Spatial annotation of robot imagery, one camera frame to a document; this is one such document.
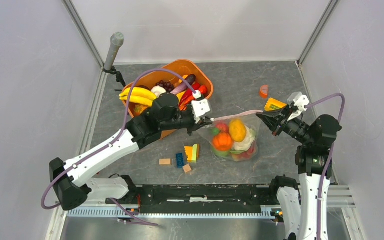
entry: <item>grapes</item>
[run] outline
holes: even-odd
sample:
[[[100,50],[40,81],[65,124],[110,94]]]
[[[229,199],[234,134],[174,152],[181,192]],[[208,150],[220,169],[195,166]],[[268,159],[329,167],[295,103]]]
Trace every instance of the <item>grapes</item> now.
[[[167,91],[167,93],[169,93],[175,89],[175,86],[171,82],[159,81],[155,84],[155,86],[162,87],[163,89],[165,89]]]

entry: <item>eggplant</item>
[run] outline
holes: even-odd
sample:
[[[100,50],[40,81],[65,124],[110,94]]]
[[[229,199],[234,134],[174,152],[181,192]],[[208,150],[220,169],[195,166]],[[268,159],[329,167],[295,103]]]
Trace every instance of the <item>eggplant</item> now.
[[[195,80],[197,79],[197,76],[195,76],[195,74],[191,74],[189,76],[187,76],[187,78],[185,78],[186,82],[190,85],[194,84]],[[177,95],[183,91],[185,91],[186,89],[188,88],[188,86],[186,85],[186,83],[184,81],[182,81],[182,83],[179,84],[179,86],[177,86],[173,91],[171,91],[170,93],[171,94],[174,94],[174,95]]]

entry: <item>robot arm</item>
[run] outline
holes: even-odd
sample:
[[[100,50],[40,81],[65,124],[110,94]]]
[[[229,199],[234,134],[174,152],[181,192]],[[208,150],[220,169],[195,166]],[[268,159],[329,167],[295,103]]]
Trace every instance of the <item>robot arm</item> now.
[[[187,132],[192,134],[202,126],[212,123],[209,118],[204,117],[210,112],[208,100],[192,101],[184,111],[179,110],[178,102],[175,95],[162,94],[151,107],[126,124],[126,129],[115,142],[121,130],[80,156],[65,162],[60,158],[52,160],[49,163],[51,182],[59,174],[73,167],[73,170],[53,186],[62,209],[67,211],[77,208],[86,200],[123,198],[135,187],[128,176],[111,179],[93,178],[93,176],[120,158],[159,140],[164,130],[186,128]],[[77,162],[86,156],[89,159],[77,165]]]
[[[298,166],[299,181],[301,184],[302,205],[294,202],[298,192],[294,184],[280,185],[272,191],[277,196],[281,207],[285,209],[283,216],[287,231],[286,239],[314,240],[317,238],[317,211],[318,201],[321,201],[321,239],[327,240],[327,202],[326,197],[332,176],[332,165],[328,166],[323,181],[322,199],[318,199],[319,184],[323,169],[328,161],[332,144],[337,138],[337,132],[342,127],[338,120],[330,115],[319,116],[311,125],[306,124],[297,117],[305,111],[309,101],[301,93],[293,94],[289,98],[290,105],[284,108],[257,113],[257,116],[267,125],[274,136],[282,132],[301,143],[295,154],[295,164]]]

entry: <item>gray microphone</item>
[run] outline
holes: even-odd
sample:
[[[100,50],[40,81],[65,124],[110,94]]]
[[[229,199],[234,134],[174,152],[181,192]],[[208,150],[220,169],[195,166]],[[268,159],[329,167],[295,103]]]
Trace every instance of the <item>gray microphone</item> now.
[[[121,32],[116,32],[111,37],[111,46],[109,47],[108,55],[106,56],[105,65],[103,69],[111,71],[114,61],[116,60],[117,53],[125,42],[125,36]]]

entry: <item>yellow block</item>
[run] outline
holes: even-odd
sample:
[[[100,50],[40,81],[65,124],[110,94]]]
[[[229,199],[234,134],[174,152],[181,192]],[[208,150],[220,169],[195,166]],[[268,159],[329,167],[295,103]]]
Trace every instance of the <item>yellow block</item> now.
[[[281,109],[281,108],[284,108],[286,105],[287,105],[286,103],[278,101],[274,98],[269,98],[267,103],[264,106],[264,111],[268,112],[268,111]]]
[[[186,154],[187,161],[196,163],[200,157],[200,145],[194,144],[193,146],[184,146],[184,153]]]

